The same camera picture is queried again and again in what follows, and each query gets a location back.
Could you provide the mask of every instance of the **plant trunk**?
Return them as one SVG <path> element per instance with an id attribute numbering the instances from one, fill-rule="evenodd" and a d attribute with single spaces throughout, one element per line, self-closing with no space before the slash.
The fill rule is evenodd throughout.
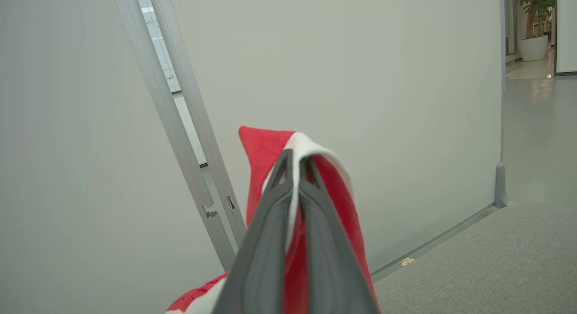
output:
<path id="1" fill-rule="evenodd" d="M 525 36 L 526 39 L 530 39 L 533 37 L 533 14 L 531 8 L 527 10 L 527 34 Z"/>
<path id="2" fill-rule="evenodd" d="M 537 22 L 539 22 L 539 28 L 538 28 L 539 30 L 537 36 L 542 37 L 545 28 L 545 26 L 543 25 L 543 14 L 539 14 L 539 16 L 537 16 Z"/>

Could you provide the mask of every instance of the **red and white cloth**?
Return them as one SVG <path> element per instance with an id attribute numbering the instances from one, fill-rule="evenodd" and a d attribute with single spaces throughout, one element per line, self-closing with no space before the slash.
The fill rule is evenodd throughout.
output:
<path id="1" fill-rule="evenodd" d="M 366 263 L 365 243 L 353 201 L 353 186 L 350 176 L 338 156 L 303 133 L 294 131 L 273 131 L 241 127 L 241 142 L 251 164 L 251 184 L 247 202 L 247 225 L 251 223 L 254 211 L 277 158 L 284 149 L 293 149 L 293 199 L 291 200 L 286 242 L 286 264 L 284 279 L 285 314 L 305 314 L 307 312 L 307 259 L 305 256 L 305 226 L 298 213 L 299 162 L 303 157 L 313 155 L 326 190 L 357 255 L 359 264 L 371 288 L 375 291 Z M 211 314 L 224 286 L 226 273 L 208 282 L 203 287 L 193 289 L 177 299 L 167 314 Z"/>

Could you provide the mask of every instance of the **potted plant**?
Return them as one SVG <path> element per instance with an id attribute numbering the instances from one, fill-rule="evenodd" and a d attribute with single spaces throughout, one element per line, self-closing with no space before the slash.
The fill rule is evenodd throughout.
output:
<path id="1" fill-rule="evenodd" d="M 545 57 L 547 52 L 548 35 L 544 35 L 543 21 L 549 15 L 549 9 L 555 6 L 555 0 L 519 0 L 521 6 L 527 4 L 527 36 L 519 41 L 519 50 L 523 61 L 539 60 Z M 537 35 L 533 34 L 533 23 L 538 22 Z"/>

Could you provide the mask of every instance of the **gray carpet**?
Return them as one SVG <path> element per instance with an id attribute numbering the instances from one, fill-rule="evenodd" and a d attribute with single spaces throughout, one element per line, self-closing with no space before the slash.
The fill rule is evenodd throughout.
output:
<path id="1" fill-rule="evenodd" d="M 577 212 L 513 205 L 375 284 L 383 314 L 577 313 Z"/>

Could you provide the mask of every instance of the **debris on floor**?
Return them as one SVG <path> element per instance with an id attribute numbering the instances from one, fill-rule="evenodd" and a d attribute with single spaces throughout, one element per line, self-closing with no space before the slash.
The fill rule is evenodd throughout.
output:
<path id="1" fill-rule="evenodd" d="M 401 267 L 404 267 L 405 265 L 408 265 L 409 263 L 415 261 L 415 259 L 413 259 L 412 257 L 408 257 L 406 259 L 403 260 L 403 262 L 400 263 Z"/>

